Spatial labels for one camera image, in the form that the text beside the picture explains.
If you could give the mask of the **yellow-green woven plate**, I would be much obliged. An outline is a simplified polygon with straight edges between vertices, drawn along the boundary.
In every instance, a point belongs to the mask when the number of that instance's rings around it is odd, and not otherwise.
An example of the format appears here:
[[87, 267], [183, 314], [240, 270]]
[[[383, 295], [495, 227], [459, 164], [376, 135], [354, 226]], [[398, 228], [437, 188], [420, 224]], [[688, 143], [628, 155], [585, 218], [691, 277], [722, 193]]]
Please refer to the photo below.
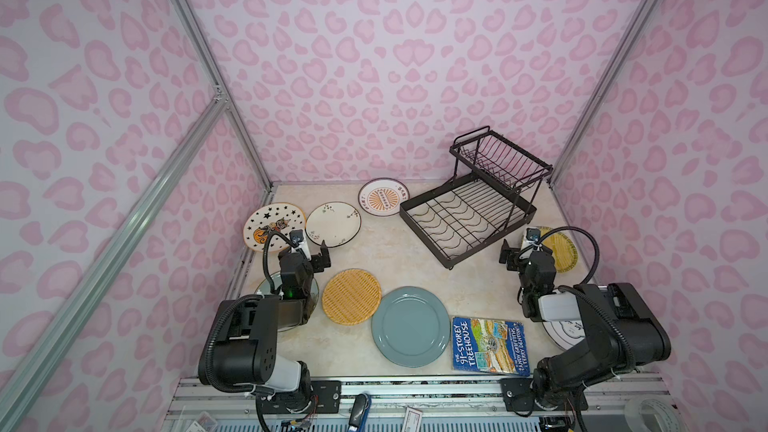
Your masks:
[[579, 263], [578, 249], [565, 232], [557, 232], [543, 240], [543, 246], [552, 251], [558, 273], [567, 273]]

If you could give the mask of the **black wire dish rack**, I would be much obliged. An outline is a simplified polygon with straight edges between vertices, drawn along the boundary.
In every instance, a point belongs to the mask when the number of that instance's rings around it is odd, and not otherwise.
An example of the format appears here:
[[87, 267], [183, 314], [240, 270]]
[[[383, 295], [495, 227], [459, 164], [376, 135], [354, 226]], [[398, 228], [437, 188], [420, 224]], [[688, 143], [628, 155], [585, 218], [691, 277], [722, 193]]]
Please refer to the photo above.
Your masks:
[[403, 202], [399, 216], [451, 270], [531, 223], [553, 167], [488, 126], [457, 136], [449, 152], [453, 175]]

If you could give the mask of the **large grey-green plate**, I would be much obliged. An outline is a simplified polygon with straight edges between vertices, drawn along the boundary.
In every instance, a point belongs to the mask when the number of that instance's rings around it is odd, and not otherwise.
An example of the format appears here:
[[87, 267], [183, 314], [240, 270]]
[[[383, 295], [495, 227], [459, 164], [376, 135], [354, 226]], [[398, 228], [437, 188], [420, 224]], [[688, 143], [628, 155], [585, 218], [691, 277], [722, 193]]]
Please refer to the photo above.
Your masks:
[[404, 286], [389, 292], [371, 320], [375, 345], [390, 362], [420, 368], [437, 360], [450, 342], [450, 317], [432, 292]]

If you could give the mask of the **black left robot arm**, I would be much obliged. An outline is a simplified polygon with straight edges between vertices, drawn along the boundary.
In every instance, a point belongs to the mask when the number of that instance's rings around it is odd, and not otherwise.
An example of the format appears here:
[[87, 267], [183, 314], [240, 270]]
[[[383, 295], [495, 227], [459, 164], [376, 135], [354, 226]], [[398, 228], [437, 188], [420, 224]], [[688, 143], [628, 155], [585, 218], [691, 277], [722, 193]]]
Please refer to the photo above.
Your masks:
[[325, 243], [312, 254], [305, 244], [278, 254], [280, 270], [269, 272], [269, 255], [262, 268], [269, 290], [220, 303], [203, 346], [198, 378], [228, 394], [253, 397], [258, 414], [264, 411], [314, 414], [322, 393], [313, 385], [308, 366], [278, 352], [278, 333], [308, 323], [318, 293], [315, 275], [331, 266]]

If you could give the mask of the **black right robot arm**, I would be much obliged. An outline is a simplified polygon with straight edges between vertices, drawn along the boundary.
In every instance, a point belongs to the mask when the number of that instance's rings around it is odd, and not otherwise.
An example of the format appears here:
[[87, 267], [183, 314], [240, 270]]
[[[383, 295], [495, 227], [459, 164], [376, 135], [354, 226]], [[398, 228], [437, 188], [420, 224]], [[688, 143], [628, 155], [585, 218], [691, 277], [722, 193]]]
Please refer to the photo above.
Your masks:
[[668, 333], [632, 284], [556, 286], [555, 259], [543, 245], [513, 248], [504, 241], [499, 262], [518, 274], [525, 318], [578, 321], [584, 333], [571, 348], [541, 359], [526, 386], [517, 379], [502, 382], [509, 411], [529, 417], [536, 410], [572, 406], [580, 413], [588, 387], [671, 355]]

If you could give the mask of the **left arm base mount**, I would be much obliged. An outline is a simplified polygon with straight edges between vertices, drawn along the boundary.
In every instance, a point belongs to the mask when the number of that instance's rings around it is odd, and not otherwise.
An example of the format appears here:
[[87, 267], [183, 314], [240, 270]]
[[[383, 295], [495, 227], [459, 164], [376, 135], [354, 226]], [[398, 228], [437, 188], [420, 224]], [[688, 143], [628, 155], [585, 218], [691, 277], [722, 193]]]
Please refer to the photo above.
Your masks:
[[335, 414], [339, 411], [342, 383], [338, 380], [303, 381], [295, 391], [277, 392], [255, 402], [265, 414]]

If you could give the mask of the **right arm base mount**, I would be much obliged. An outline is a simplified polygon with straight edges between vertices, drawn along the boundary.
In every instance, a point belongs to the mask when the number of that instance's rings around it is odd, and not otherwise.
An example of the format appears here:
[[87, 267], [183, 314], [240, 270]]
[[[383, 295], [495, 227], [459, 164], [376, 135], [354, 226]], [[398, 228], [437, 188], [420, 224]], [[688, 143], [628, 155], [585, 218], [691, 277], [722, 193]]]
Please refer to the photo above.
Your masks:
[[499, 380], [501, 396], [507, 412], [521, 417], [531, 417], [544, 412], [573, 412], [574, 407], [579, 412], [589, 409], [584, 391], [568, 392], [553, 398], [535, 398], [530, 378], [507, 377]]

